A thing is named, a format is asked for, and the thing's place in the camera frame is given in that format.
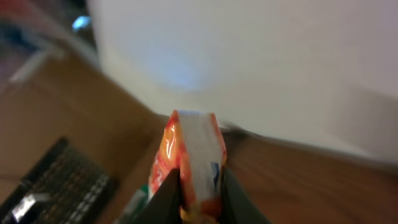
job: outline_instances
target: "orange and white object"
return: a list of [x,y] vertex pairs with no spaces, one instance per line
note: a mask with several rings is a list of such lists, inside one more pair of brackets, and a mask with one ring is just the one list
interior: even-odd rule
[[149,198],[173,168],[180,169],[184,208],[217,217],[226,149],[213,113],[175,110],[167,123],[149,177]]

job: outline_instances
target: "white wall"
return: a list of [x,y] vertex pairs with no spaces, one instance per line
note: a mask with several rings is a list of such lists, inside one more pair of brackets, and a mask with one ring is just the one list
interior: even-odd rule
[[261,135],[398,161],[335,125],[366,111],[351,90],[398,99],[397,1],[90,3],[104,70],[155,112],[213,111]]

